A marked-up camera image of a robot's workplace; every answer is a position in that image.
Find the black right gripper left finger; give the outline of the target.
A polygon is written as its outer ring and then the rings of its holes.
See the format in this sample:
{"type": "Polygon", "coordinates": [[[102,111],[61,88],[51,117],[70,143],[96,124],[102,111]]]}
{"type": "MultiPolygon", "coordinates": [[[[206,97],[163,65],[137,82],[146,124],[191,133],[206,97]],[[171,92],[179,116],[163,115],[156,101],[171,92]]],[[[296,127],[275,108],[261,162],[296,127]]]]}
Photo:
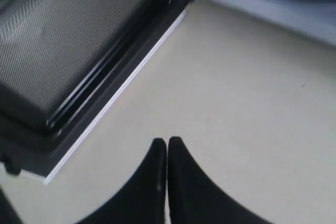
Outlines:
{"type": "Polygon", "coordinates": [[[165,223],[166,143],[155,138],[123,187],[79,223],[165,223]]]}

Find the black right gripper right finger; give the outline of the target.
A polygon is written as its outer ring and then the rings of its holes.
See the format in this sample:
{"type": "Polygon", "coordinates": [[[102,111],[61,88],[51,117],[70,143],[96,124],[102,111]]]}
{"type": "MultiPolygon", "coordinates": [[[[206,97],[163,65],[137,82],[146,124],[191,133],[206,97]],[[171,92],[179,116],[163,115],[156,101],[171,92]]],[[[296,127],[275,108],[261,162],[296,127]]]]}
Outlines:
{"type": "Polygon", "coordinates": [[[266,223],[204,173],[180,137],[169,140],[167,186],[171,223],[266,223]]]}

